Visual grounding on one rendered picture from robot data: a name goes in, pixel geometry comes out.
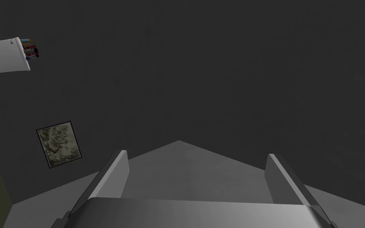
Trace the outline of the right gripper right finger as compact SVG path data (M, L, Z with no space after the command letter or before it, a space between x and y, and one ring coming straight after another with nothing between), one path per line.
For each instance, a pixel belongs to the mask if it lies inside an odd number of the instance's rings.
M331 221L314 196L279 154L268 154L264 177L275 204L310 206L324 221Z

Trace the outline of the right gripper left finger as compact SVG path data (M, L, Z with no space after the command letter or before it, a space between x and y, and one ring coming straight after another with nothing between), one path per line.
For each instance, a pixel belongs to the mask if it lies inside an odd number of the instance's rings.
M120 198L128 175L127 151L117 150L88 185L70 214L75 213L90 198Z

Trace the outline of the framed grey-green picture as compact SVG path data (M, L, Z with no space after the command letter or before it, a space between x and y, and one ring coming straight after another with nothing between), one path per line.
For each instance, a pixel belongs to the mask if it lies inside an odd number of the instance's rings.
M50 169L82 158L71 121L36 130Z

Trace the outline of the white cabinet with books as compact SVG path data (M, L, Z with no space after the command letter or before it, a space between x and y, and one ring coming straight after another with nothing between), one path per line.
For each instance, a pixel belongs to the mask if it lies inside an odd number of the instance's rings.
M32 39L18 37L0 40L0 73L30 71L29 61L39 58Z

